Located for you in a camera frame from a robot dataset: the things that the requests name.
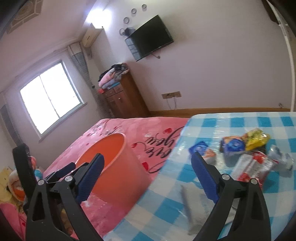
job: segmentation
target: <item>white curtain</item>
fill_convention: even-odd
[[[81,74],[82,78],[84,79],[85,83],[91,90],[91,93],[93,97],[95,98],[98,108],[100,112],[103,114],[104,118],[111,118],[111,110],[103,97],[102,94],[99,94],[93,83],[91,82],[90,76],[89,76],[89,70],[87,67],[87,63],[85,60],[85,56],[83,54],[83,50],[81,47],[81,43],[74,43],[68,46],[68,52],[70,54],[71,61],[73,62],[74,66],[78,70],[78,72]]]

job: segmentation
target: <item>folded clothes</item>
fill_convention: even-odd
[[[114,68],[110,69],[103,78],[99,81],[99,87],[102,87],[111,81],[112,79],[115,80],[115,82],[119,82],[122,78],[122,75],[129,72],[129,67],[126,63],[117,64]]]
[[[107,74],[109,72],[109,70],[111,70],[112,68],[115,68],[115,70],[119,70],[119,69],[121,69],[121,64],[114,64],[111,66],[110,69],[106,70],[104,73],[101,73],[99,76],[98,82],[100,82],[101,79],[104,77],[104,75]]]
[[[104,84],[106,84],[107,82],[109,82],[110,80],[112,80],[114,78],[114,75],[115,75],[115,68],[112,68],[101,79],[101,81],[99,82],[99,87],[103,87]]]
[[[117,82],[115,79],[112,79],[112,80],[108,81],[106,84],[104,84],[102,86],[102,89],[104,89],[104,90],[107,89],[107,87],[113,85],[115,82]]]
[[[116,83],[114,83],[113,85],[107,87],[107,90],[112,89],[113,87],[115,87],[115,86],[117,86],[117,85],[119,85],[119,84],[120,84],[119,82],[116,82]]]

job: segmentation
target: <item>black tv screen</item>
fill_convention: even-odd
[[[136,61],[173,42],[171,34],[158,15],[139,27],[126,39],[126,44]]]

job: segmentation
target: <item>table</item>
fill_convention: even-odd
[[[168,161],[146,193],[128,215],[104,237],[107,241],[192,241],[187,235],[187,217],[181,199],[181,185],[195,182],[188,149],[199,141],[206,141],[216,153],[224,136],[243,135],[256,127],[270,134],[271,144],[296,158],[296,113],[253,112],[195,115],[189,119],[171,152]],[[221,154],[217,155],[217,169],[230,174]],[[274,240],[287,225],[296,210],[296,173],[271,171],[263,185],[271,236]],[[220,237],[228,233],[224,227]]]

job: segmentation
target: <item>wooden baseboard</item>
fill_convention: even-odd
[[[287,108],[205,108],[205,109],[180,109],[180,110],[157,110],[150,111],[152,117],[165,116],[165,117],[183,117],[190,118],[197,114],[207,113],[229,113],[229,112],[288,112]]]

